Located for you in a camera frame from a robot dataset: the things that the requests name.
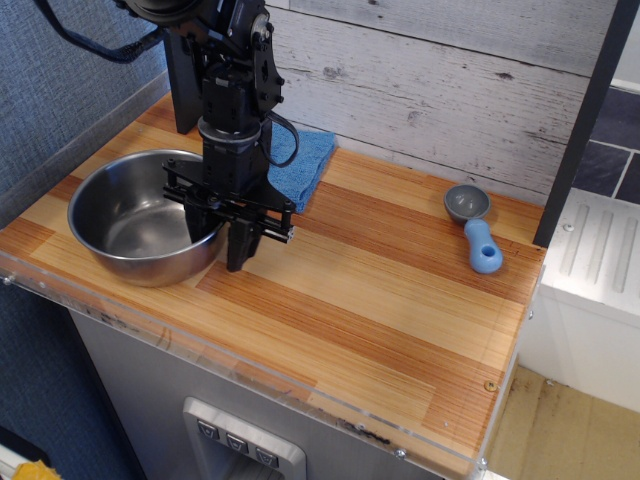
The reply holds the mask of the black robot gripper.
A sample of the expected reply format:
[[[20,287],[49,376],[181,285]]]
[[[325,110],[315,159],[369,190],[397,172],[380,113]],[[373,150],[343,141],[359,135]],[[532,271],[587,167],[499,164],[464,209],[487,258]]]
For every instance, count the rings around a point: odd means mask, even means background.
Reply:
[[[296,154],[281,164],[272,158],[270,124],[236,133],[202,124],[199,133],[200,160],[172,156],[163,162],[164,196],[185,208],[192,243],[230,223],[227,270],[237,272],[255,255],[263,235],[283,243],[291,240],[296,206],[269,182],[268,173],[271,166],[288,166]]]

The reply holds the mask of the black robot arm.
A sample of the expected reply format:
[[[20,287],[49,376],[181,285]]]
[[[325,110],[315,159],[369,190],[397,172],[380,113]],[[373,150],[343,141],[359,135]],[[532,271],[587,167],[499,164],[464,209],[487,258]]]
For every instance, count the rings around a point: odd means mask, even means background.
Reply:
[[[291,123],[275,113],[282,103],[270,14],[262,1],[120,1],[118,8],[186,41],[199,82],[202,114],[198,163],[170,159],[165,196],[184,206],[192,240],[218,223],[229,225],[227,268],[256,253],[262,237],[291,239],[295,203],[269,181],[272,127]]]

